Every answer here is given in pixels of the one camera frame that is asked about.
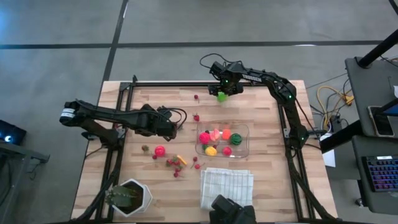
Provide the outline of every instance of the white towel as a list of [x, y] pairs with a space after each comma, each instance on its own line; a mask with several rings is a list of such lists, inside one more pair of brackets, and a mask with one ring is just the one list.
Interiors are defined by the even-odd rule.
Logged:
[[200, 207], [212, 210], [211, 204], [221, 194], [241, 206], [252, 205], [254, 177], [250, 170], [207, 168], [200, 172]]

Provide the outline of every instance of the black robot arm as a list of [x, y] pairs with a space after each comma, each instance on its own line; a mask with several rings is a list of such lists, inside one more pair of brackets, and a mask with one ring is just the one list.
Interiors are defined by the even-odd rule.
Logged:
[[210, 73], [220, 81], [219, 85], [209, 86], [209, 93], [215, 96], [218, 95], [218, 92], [223, 92], [229, 96], [242, 93], [243, 84], [239, 82], [240, 79], [266, 85], [271, 96], [285, 110], [290, 126], [289, 147], [294, 149], [301, 149], [303, 147], [309, 135], [305, 126], [300, 122], [299, 112], [296, 108], [296, 88], [288, 79], [279, 77], [274, 72], [251, 68], [246, 69], [239, 62], [232, 62], [225, 66], [215, 62], [210, 68]]
[[115, 146], [119, 133], [115, 129], [106, 129], [94, 120], [119, 123], [143, 136], [158, 135], [166, 140], [174, 139], [177, 134], [177, 124], [171, 122], [169, 109], [160, 107], [153, 109], [145, 104], [139, 110], [119, 111], [111, 108], [94, 106], [81, 100], [66, 102], [60, 122], [65, 126], [81, 127], [98, 136], [103, 144]]

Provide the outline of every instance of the wooden table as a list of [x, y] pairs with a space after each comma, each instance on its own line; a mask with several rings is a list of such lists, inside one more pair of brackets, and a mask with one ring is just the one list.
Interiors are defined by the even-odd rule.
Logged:
[[[311, 122], [312, 113], [308, 103], [304, 82], [291, 81], [297, 88], [297, 99]], [[104, 82], [99, 106], [116, 107], [120, 82]], [[209, 220], [208, 211], [200, 209], [200, 171], [190, 169], [195, 152], [197, 122], [192, 114], [198, 113], [201, 121], [234, 121], [249, 126], [250, 155], [243, 159], [214, 158], [198, 156], [206, 167], [227, 169], [248, 169], [254, 174], [253, 205], [258, 222], [296, 221], [296, 213], [290, 177], [284, 156], [284, 142], [280, 129], [277, 103], [264, 86], [245, 87], [239, 95], [230, 96], [220, 104], [216, 97], [208, 94], [206, 87], [134, 87], [131, 108], [140, 108], [148, 103], [158, 106], [179, 107], [184, 109], [188, 118], [177, 137], [170, 142], [158, 136], [144, 137], [127, 133], [123, 163], [119, 183], [134, 178], [148, 185], [153, 195], [152, 203], [145, 213], [124, 218], [118, 212], [114, 222], [205, 222]], [[303, 125], [307, 124], [300, 112]], [[188, 161], [188, 167], [175, 178], [173, 169], [165, 166], [164, 159], [153, 160], [150, 154], [144, 154], [141, 146], [150, 149], [158, 145], [165, 146], [167, 156], [179, 154]], [[87, 153], [100, 147], [97, 141], [90, 142]], [[101, 184], [106, 150], [92, 154], [86, 159], [76, 194], [72, 218], [78, 217], [98, 193]], [[337, 217], [335, 203], [330, 190], [329, 180], [318, 149], [305, 146], [303, 157], [312, 192], [326, 210]], [[305, 217], [307, 209], [303, 193], [300, 198]]]

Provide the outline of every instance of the rgb keyboard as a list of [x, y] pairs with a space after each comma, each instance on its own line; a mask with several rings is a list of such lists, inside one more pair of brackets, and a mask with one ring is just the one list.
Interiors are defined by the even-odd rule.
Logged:
[[398, 191], [398, 156], [363, 157], [374, 192]]

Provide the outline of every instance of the green toy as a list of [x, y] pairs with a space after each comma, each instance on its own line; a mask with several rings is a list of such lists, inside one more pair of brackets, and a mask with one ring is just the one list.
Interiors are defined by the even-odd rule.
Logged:
[[223, 92], [218, 92], [217, 100], [219, 102], [224, 102], [228, 98], [228, 95], [225, 95]]
[[242, 136], [240, 134], [232, 134], [231, 137], [229, 138], [229, 141], [232, 145], [240, 145], [242, 143]]

